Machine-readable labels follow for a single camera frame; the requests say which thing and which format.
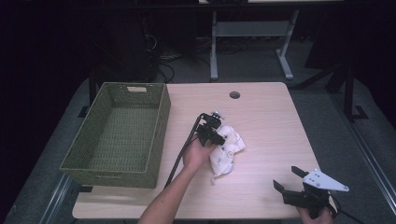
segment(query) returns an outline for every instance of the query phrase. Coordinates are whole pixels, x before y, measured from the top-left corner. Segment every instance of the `basket handle hole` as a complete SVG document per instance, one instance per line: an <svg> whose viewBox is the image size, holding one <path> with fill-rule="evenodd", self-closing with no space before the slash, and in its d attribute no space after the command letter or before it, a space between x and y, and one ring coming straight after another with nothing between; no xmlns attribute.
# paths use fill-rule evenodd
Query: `basket handle hole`
<svg viewBox="0 0 396 224"><path fill-rule="evenodd" d="M147 92L148 89L146 87L127 87L128 91L131 92Z"/></svg>

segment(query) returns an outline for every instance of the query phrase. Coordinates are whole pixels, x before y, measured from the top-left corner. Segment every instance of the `forearm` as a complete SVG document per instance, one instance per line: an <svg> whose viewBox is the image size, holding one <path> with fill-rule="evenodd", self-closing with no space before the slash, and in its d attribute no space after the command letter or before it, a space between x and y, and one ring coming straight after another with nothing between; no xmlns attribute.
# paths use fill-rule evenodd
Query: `forearm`
<svg viewBox="0 0 396 224"><path fill-rule="evenodd" d="M194 175L195 171L183 168L169 186L152 201L138 223L172 223Z"/></svg>

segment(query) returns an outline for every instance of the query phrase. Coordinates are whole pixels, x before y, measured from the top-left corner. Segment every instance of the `human arm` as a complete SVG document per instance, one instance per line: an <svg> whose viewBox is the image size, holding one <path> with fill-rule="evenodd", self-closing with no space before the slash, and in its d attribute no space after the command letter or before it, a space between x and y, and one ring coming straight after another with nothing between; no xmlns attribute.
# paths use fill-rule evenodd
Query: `human arm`
<svg viewBox="0 0 396 224"><path fill-rule="evenodd" d="M332 224L332 214L330 209L327 207L324 207L322 210L320 210L319 216L315 219L312 219L309 216L308 209L302 207L296 208L304 224Z"/></svg>
<svg viewBox="0 0 396 224"><path fill-rule="evenodd" d="M210 153L215 148L216 145L202 147L198 140L193 140L183 155L182 170L146 208L138 223L172 223L192 178L208 161Z"/></svg>

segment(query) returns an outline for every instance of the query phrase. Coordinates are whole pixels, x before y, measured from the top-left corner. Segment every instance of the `wooden table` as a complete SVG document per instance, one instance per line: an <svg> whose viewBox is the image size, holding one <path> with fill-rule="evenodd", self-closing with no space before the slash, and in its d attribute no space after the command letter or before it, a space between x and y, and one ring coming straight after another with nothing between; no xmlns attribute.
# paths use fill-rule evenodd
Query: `wooden table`
<svg viewBox="0 0 396 224"><path fill-rule="evenodd" d="M169 176L177 154L201 113L220 110L241 135L246 149L234 157L233 171L211 185L209 162L192 180L177 218L297 218L293 206L283 204L273 179L286 189L300 191L302 179L290 167L305 171L318 168L285 84L206 83L170 84L172 102L156 189L115 187L81 192L73 210L76 218L139 218ZM239 99L230 97L240 93Z"/></svg>

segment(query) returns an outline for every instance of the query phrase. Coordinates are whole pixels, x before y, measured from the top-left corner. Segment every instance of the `table leg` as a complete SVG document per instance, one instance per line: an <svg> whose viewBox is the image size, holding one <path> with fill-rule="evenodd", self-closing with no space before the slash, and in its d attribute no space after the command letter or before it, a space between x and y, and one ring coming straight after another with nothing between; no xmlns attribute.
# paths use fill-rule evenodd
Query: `table leg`
<svg viewBox="0 0 396 224"><path fill-rule="evenodd" d="M291 15L290 23L288 26L288 31L286 32L286 39L285 43L283 44L282 49L277 49L276 54L277 58L280 61L280 65L282 66L283 73L285 74L286 79L293 79L293 74L290 70L288 61L286 60L286 51L288 50L289 42L291 39L291 35L293 34L294 26L297 21L297 16L298 16L299 10L294 10L293 14Z"/></svg>
<svg viewBox="0 0 396 224"><path fill-rule="evenodd" d="M217 80L218 75L218 58L216 57L216 11L213 12L212 22L212 50L210 52L210 79Z"/></svg>

